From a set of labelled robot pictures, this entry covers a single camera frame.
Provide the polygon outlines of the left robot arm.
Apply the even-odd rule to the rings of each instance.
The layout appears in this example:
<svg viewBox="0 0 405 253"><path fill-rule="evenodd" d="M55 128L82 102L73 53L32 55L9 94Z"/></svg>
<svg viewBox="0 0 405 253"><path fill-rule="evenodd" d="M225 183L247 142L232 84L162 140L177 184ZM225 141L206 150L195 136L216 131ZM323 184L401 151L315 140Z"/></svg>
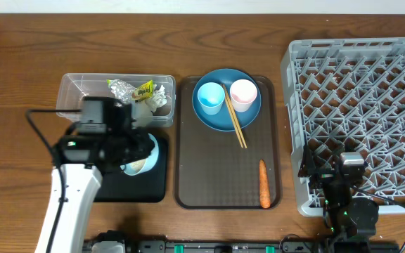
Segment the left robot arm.
<svg viewBox="0 0 405 253"><path fill-rule="evenodd" d="M143 129L64 134L53 146L51 194L35 251L81 251L103 176L147 158L154 147Z"/></svg>

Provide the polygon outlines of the light blue bowl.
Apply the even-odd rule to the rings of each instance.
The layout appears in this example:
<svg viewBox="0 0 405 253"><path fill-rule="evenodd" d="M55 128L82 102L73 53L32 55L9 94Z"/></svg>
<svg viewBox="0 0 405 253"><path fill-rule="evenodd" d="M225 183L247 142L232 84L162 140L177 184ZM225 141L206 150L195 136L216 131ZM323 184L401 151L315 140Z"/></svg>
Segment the light blue bowl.
<svg viewBox="0 0 405 253"><path fill-rule="evenodd" d="M120 169L125 174L129 176L136 176L142 173L146 173L147 171L150 171L156 165L159 158L160 149L157 139L152 134L149 134L149 137L150 140L152 140L155 144L155 147L151 150L150 155L146 159L121 165Z"/></svg>

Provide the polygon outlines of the yellow foil snack wrapper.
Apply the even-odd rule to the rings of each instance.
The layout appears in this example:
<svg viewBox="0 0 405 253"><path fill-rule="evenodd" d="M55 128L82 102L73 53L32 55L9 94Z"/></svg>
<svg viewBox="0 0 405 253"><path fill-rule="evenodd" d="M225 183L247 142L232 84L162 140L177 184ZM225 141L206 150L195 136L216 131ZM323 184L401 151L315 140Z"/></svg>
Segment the yellow foil snack wrapper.
<svg viewBox="0 0 405 253"><path fill-rule="evenodd" d="M122 81L120 79L108 79L108 88L116 99L123 103L134 103L150 98L153 95L154 84L150 80L138 87Z"/></svg>

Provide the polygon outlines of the white paper napkin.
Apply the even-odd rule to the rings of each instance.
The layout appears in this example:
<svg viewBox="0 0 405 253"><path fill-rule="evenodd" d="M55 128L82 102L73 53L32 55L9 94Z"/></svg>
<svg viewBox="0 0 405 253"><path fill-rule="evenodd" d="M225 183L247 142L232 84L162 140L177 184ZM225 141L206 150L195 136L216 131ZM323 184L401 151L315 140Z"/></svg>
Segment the white paper napkin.
<svg viewBox="0 0 405 253"><path fill-rule="evenodd" d="M163 85L156 89L157 85L152 80L140 86L139 91L144 91L140 100L133 104L133 118L135 127L146 127L155 121L154 114L158 108L167 104L165 88Z"/></svg>

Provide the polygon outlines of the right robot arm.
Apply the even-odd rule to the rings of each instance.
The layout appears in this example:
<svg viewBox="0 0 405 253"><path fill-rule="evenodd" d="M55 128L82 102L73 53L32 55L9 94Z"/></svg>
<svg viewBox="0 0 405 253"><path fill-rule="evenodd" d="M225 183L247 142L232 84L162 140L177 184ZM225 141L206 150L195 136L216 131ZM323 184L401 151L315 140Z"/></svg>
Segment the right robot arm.
<svg viewBox="0 0 405 253"><path fill-rule="evenodd" d="M315 163L310 147L304 146L298 176L308 178L310 188L322 190L323 213L335 235L369 238L376 233L378 205L365 197L352 197L352 188L363 181L366 165L359 152L343 152L331 167L323 168Z"/></svg>

